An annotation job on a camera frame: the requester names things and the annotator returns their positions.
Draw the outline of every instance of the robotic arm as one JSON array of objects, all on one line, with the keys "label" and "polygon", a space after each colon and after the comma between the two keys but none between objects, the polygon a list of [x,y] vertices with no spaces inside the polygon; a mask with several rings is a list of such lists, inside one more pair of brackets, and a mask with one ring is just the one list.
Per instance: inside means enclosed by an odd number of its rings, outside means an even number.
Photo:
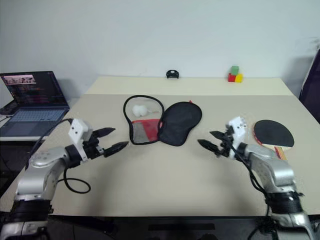
[{"label": "robotic arm", "polygon": [[[121,151],[127,146],[127,141],[116,143],[108,149],[99,146],[98,138],[114,130],[106,127],[93,131],[88,123],[75,118],[68,133],[72,145],[35,153],[18,182],[13,207],[7,223],[2,227],[0,240],[45,234],[48,214],[53,212],[51,200],[60,174],[64,172],[66,178],[69,168],[75,168],[89,159],[102,155],[106,158]],[[89,190],[74,192],[87,193]]]},{"label": "robotic arm", "polygon": [[222,141],[221,149],[205,139],[199,139],[198,142],[216,156],[235,158],[254,171],[260,178],[262,192],[271,208],[271,219],[282,228],[302,228],[308,239],[315,240],[309,217],[300,203],[301,194],[297,193],[294,171],[287,161],[279,159],[271,149],[243,143],[245,127],[244,119],[236,117],[226,125],[226,132],[210,132]]}]

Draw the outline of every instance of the wooden paddle handle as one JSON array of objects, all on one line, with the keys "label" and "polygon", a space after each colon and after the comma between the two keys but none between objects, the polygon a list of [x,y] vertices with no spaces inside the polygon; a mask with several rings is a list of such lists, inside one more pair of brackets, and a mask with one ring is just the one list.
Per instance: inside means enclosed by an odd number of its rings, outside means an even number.
[{"label": "wooden paddle handle", "polygon": [[282,147],[280,146],[275,146],[274,147],[275,153],[278,156],[278,158],[280,158],[281,160],[287,160],[286,155],[282,149]]}]

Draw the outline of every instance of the green block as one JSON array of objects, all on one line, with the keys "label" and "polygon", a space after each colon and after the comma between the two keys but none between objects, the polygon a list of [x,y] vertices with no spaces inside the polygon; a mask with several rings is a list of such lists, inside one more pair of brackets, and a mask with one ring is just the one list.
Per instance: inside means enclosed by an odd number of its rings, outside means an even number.
[{"label": "green block", "polygon": [[237,76],[238,73],[239,73],[239,66],[232,66],[230,73],[231,73],[231,75],[233,75],[233,76]]}]

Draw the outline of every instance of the ping pong paddle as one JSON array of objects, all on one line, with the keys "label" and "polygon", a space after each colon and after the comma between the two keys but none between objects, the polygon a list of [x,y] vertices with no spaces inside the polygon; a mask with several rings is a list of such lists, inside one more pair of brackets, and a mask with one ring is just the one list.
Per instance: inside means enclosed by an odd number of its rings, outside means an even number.
[{"label": "ping pong paddle", "polygon": [[257,121],[253,127],[253,136],[260,145],[274,150],[282,160],[287,160],[284,151],[295,144],[291,132],[281,123],[272,120]]}]

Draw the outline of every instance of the red block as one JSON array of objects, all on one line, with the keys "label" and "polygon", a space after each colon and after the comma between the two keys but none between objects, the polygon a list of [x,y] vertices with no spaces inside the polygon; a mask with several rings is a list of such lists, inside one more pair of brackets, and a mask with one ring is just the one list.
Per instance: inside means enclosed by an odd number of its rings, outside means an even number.
[{"label": "red block", "polygon": [[228,75],[228,82],[235,82],[236,81],[236,76],[232,75],[231,73],[229,73]]}]

